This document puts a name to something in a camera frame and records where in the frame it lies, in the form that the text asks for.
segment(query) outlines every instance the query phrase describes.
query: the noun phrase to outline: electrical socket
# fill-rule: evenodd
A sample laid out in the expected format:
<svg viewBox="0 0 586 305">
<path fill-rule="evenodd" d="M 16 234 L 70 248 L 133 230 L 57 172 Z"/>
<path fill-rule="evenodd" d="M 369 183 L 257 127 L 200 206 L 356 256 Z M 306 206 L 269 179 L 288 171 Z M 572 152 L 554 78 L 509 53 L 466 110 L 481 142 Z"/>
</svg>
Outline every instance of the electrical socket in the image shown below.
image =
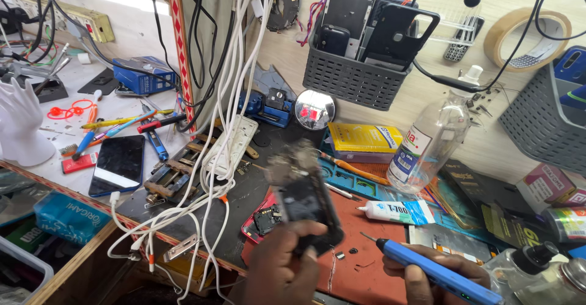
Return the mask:
<svg viewBox="0 0 586 305">
<path fill-rule="evenodd" d="M 14 4 L 25 10 L 29 17 L 36 17 L 38 13 L 37 0 L 12 0 Z M 47 6 L 48 0 L 41 0 L 42 9 Z M 57 0 L 59 6 L 77 23 L 84 25 L 92 34 L 92 38 L 100 43 L 112 42 L 114 33 L 110 27 L 108 16 L 94 10 L 80 8 Z M 47 20 L 51 20 L 51 13 L 47 13 Z M 67 19 L 55 9 L 55 28 L 60 31 L 67 31 Z"/>
</svg>

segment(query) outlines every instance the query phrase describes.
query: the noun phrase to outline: wall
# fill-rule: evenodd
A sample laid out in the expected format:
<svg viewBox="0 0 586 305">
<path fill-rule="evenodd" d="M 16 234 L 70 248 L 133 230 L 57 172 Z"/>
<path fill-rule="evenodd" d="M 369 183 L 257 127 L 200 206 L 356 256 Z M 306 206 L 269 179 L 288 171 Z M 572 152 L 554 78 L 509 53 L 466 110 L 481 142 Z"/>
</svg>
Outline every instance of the wall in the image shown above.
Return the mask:
<svg viewBox="0 0 586 305">
<path fill-rule="evenodd" d="M 317 1 L 319 0 L 302 0 L 299 20 L 304 28 L 309 17 L 309 6 L 312 2 Z M 417 1 L 421 9 L 435 11 L 442 5 L 443 0 Z M 499 70 L 483 52 L 483 42 L 488 30 L 509 11 L 521 7 L 532 7 L 534 2 L 535 0 L 482 0 L 480 15 L 486 18 L 486 24 L 476 39 L 475 45 L 468 50 L 461 62 L 451 63 L 445 60 L 443 53 L 447 44 L 430 40 L 417 55 L 417 60 L 432 74 L 452 77 L 457 77 L 459 69 L 463 69 L 465 72 L 470 68 L 470 65 L 478 64 L 485 70 L 479 82 L 486 84 L 495 77 Z M 584 19 L 586 3 L 584 0 L 546 0 L 543 9 L 565 14 L 572 22 L 573 34 L 586 29 L 586 19 Z M 256 34 L 257 32 L 258 23 L 253 23 L 249 33 Z M 273 64 L 297 93 L 305 89 L 302 83 L 309 52 L 308 45 L 300 47 L 295 42 L 295 39 L 298 39 L 300 35 L 301 32 L 296 24 L 280 33 L 267 31 L 259 55 L 259 63 L 262 68 L 267 69 L 269 64 Z M 509 54 L 512 47 L 516 45 L 519 34 L 513 34 L 511 37 L 503 48 L 503 51 L 508 48 Z M 535 44 L 538 39 L 536 31 L 530 31 L 518 53 L 526 53 L 532 48 L 531 44 Z M 255 41 L 255 37 L 250 36 L 248 47 L 253 46 L 253 41 Z M 586 36 L 571 40 L 567 47 L 572 45 L 585 46 Z M 483 123 L 483 127 L 472 127 L 469 130 L 464 143 L 453 154 L 453 158 L 461 160 L 476 171 L 513 183 L 519 181 L 537 166 L 538 162 L 526 157 L 516 148 L 497 121 L 497 117 L 508 106 L 508 100 L 513 100 L 516 97 L 518 90 L 527 84 L 532 75 L 533 72 L 511 73 L 506 71 L 503 73 L 500 81 L 505 84 L 505 88 L 511 89 L 504 91 L 508 99 L 503 93 L 495 99 L 489 107 L 494 118 L 490 118 L 488 115 L 481 116 L 480 121 Z M 377 111 L 338 100 L 337 121 L 394 125 L 405 132 L 428 103 L 445 98 L 448 90 L 448 87 L 437 84 L 419 71 L 413 70 L 400 88 L 389 111 Z"/>
<path fill-rule="evenodd" d="M 108 15 L 108 19 L 114 32 L 115 40 L 109 43 L 98 43 L 100 51 L 105 56 L 132 57 L 132 56 L 156 56 L 164 58 L 163 49 L 159 44 L 157 27 L 154 14 L 140 9 L 130 8 L 107 0 L 58 0 L 74 4 L 87 9 L 93 9 Z M 159 15 L 161 20 L 162 37 L 169 54 L 169 62 L 176 68 L 177 50 L 173 37 L 172 20 L 167 15 Z M 25 31 L 36 34 L 37 24 L 25 25 Z M 80 47 L 79 43 L 69 33 L 58 31 L 56 34 L 58 42 L 69 42 L 71 46 Z"/>
</svg>

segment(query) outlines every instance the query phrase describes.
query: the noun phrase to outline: yellow pen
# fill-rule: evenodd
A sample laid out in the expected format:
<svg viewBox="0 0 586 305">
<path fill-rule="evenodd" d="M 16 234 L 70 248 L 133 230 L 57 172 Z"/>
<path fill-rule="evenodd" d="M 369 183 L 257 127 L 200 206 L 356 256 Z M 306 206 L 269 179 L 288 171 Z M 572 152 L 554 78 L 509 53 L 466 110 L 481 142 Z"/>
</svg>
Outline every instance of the yellow pen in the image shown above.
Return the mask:
<svg viewBox="0 0 586 305">
<path fill-rule="evenodd" d="M 158 114 L 171 114 L 173 112 L 172 109 L 167 109 L 167 110 L 161 110 L 158 112 Z M 89 123 L 89 124 L 84 124 L 81 126 L 82 129 L 95 129 L 95 128 L 99 128 L 99 127 L 108 127 L 111 125 L 117 125 L 117 124 L 124 124 L 126 122 L 130 122 L 133 119 L 135 119 L 136 117 L 140 117 L 139 116 L 132 116 L 132 117 L 126 117 L 126 118 L 120 118 L 118 120 L 110 120 L 110 121 L 102 121 L 102 122 L 96 122 L 96 123 Z"/>
</svg>

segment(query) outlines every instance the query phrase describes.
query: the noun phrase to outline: yellow package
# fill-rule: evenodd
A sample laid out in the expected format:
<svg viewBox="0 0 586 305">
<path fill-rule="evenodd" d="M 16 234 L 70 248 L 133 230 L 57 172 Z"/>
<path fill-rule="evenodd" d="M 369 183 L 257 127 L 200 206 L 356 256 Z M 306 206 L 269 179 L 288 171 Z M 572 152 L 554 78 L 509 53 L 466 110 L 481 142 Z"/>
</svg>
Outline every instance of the yellow package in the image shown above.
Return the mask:
<svg viewBox="0 0 586 305">
<path fill-rule="evenodd" d="M 403 136 L 395 127 L 328 123 L 336 151 L 395 153 Z"/>
</svg>

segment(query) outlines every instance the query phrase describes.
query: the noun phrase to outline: power strip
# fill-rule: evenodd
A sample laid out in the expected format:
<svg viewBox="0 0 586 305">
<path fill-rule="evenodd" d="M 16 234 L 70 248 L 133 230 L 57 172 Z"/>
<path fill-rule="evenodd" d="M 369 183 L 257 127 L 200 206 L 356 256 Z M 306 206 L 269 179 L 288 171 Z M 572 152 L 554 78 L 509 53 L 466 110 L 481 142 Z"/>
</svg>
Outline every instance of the power strip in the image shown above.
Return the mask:
<svg viewBox="0 0 586 305">
<path fill-rule="evenodd" d="M 242 156 L 244 156 L 244 152 L 246 152 L 246 147 L 250 144 L 256 130 L 259 128 L 259 124 L 256 121 L 251 120 L 250 118 L 242 117 L 240 114 L 237 114 L 234 118 L 234 130 L 232 130 L 232 134 L 230 135 L 230 144 L 232 144 L 232 150 L 230 153 L 230 160 L 233 163 L 232 171 L 236 170 L 236 168 L 240 165 L 240 160 Z M 208 152 L 209 157 L 216 155 L 220 151 L 220 147 L 224 143 L 226 139 L 226 135 L 228 134 L 227 130 L 224 130 L 222 135 L 218 137 L 216 143 L 212 146 L 212 149 Z M 220 154 L 218 158 L 218 163 L 216 165 L 216 175 L 225 175 L 228 172 L 228 162 L 226 160 L 226 149 L 224 152 Z M 212 164 L 208 164 L 206 166 L 207 171 L 212 170 Z"/>
</svg>

